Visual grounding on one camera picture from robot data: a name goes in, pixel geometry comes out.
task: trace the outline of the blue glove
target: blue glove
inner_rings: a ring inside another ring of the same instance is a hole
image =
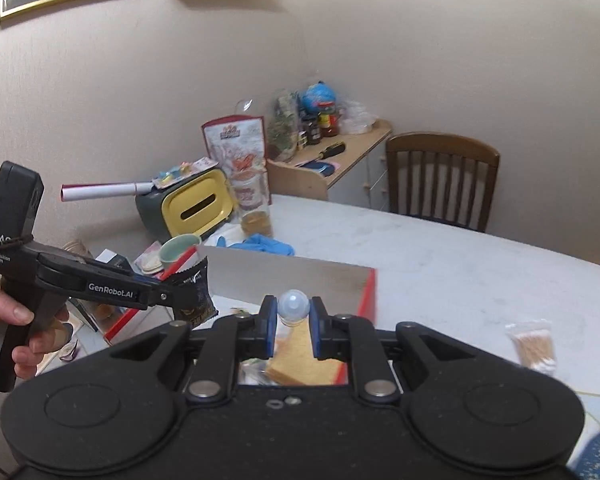
[[[223,236],[218,238],[216,247],[226,247],[226,239]],[[294,256],[296,254],[292,246],[259,234],[251,235],[241,244],[233,244],[230,248],[257,251],[260,253],[282,254],[283,256]]]

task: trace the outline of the hand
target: hand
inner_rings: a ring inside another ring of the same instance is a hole
[[[0,321],[12,325],[27,325],[33,321],[33,312],[0,290]],[[55,352],[67,343],[68,333],[61,321],[68,321],[69,313],[63,308],[56,314],[51,326],[29,338],[28,346],[17,346],[11,353],[16,375],[24,380],[36,375],[36,366],[48,352]]]

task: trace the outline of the green cup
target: green cup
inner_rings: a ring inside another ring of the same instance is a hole
[[[187,234],[178,235],[167,243],[165,243],[160,249],[160,261],[164,270],[171,267],[178,259],[190,248],[197,247],[202,243],[202,238],[198,235]]]

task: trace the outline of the plastic bottle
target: plastic bottle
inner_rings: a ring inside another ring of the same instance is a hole
[[[280,321],[287,326],[296,326],[309,315],[309,298],[301,290],[288,290],[278,300]]]

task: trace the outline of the wall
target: wall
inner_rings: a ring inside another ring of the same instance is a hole
[[[310,64],[397,132],[502,153],[488,232],[600,262],[600,0],[298,0]]]
[[[132,198],[67,203],[61,184],[147,179],[205,155],[200,125],[308,69],[288,0],[83,0],[0,28],[0,163],[41,173],[34,234],[130,256]]]

